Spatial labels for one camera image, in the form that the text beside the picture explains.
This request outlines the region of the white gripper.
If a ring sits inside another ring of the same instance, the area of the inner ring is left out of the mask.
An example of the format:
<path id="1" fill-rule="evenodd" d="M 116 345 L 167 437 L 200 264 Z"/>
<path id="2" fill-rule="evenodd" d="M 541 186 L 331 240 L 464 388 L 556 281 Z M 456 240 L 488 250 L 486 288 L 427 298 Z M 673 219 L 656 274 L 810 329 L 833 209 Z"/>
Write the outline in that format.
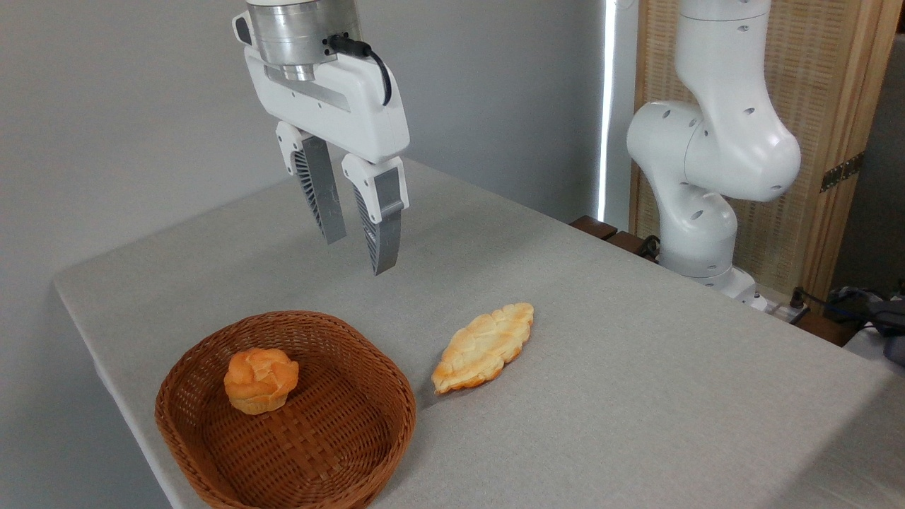
<path id="1" fill-rule="evenodd" d="M 245 46 L 259 102 L 282 120 L 276 136 L 284 165 L 327 244 L 346 236 L 330 142 L 352 153 L 341 165 L 354 187 L 373 274 L 393 268 L 409 206 L 397 156 L 410 135 L 392 72 L 363 52 L 358 12 L 246 10 L 233 19 L 233 32 Z"/>

